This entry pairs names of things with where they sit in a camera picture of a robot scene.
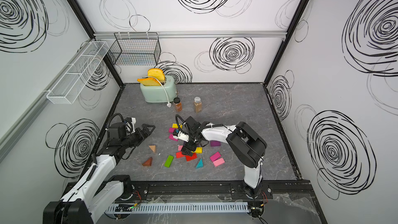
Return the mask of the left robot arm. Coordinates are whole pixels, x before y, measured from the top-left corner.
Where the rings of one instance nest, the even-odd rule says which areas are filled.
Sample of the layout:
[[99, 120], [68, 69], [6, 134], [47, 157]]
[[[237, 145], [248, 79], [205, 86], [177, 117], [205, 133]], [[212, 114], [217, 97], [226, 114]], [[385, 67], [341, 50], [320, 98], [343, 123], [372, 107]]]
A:
[[118, 198], [129, 200], [134, 187], [128, 175], [106, 177], [122, 160], [127, 149], [134, 150], [155, 130], [155, 125], [136, 127], [135, 118], [120, 122], [106, 122], [107, 139], [103, 147], [92, 155], [92, 163], [79, 181], [59, 201], [50, 202], [44, 209], [45, 224], [95, 224]]

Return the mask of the tan triangle block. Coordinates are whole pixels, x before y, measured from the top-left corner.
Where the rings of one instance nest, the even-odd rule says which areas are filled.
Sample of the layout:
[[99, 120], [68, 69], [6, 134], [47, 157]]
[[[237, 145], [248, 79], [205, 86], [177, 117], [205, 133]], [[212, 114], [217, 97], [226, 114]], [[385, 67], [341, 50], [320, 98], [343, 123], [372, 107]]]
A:
[[149, 145], [149, 148], [151, 149], [151, 151], [152, 151], [153, 153], [156, 153], [157, 147], [156, 147], [155, 145]]

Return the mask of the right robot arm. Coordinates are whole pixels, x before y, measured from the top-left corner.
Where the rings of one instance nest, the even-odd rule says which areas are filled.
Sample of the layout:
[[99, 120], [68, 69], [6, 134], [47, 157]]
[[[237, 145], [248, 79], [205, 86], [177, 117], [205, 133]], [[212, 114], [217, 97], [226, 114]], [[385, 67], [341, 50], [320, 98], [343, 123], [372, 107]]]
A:
[[183, 155], [192, 156], [203, 142], [211, 141], [226, 143], [233, 150], [238, 160], [244, 165], [244, 191], [252, 199], [261, 191], [262, 162], [267, 149], [266, 141], [247, 123], [239, 122], [237, 125], [200, 123], [193, 117], [183, 119], [175, 115], [178, 128], [178, 138], [185, 141], [181, 152]]

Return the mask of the magenta speckled block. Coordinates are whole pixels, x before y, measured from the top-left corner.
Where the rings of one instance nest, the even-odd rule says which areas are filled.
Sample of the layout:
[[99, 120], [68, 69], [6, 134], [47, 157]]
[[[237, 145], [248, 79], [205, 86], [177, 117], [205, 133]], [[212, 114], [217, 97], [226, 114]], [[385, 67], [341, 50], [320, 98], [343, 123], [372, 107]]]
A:
[[174, 137], [172, 134], [169, 135], [169, 139], [178, 142], [178, 138]]

